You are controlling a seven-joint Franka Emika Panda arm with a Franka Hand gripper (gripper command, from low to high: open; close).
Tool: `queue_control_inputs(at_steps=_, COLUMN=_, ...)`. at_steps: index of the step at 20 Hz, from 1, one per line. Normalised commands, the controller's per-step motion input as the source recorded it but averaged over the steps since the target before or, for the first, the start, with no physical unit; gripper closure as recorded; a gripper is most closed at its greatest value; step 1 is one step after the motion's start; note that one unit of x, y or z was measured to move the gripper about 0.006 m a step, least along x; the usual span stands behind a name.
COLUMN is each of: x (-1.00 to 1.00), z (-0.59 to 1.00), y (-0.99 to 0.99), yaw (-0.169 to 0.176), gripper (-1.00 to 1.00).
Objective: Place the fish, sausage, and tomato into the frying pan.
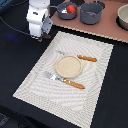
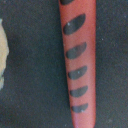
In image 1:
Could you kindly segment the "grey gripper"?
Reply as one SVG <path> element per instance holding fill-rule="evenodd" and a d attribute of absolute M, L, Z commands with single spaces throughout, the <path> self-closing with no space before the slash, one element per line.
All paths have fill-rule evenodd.
<path fill-rule="evenodd" d="M 53 21 L 47 17 L 44 22 L 43 22 L 43 26 L 41 28 L 42 30 L 42 35 L 38 38 L 38 41 L 41 42 L 43 40 L 43 37 L 46 36 L 46 35 L 49 35 L 50 33 L 50 30 L 52 28 L 52 25 L 53 25 Z"/>

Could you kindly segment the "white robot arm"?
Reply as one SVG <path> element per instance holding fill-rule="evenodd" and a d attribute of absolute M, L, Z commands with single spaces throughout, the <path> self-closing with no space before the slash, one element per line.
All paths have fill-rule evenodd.
<path fill-rule="evenodd" d="M 50 0 L 29 0 L 26 19 L 32 38 L 39 42 L 50 38 L 49 32 L 53 24 L 50 18 Z"/>

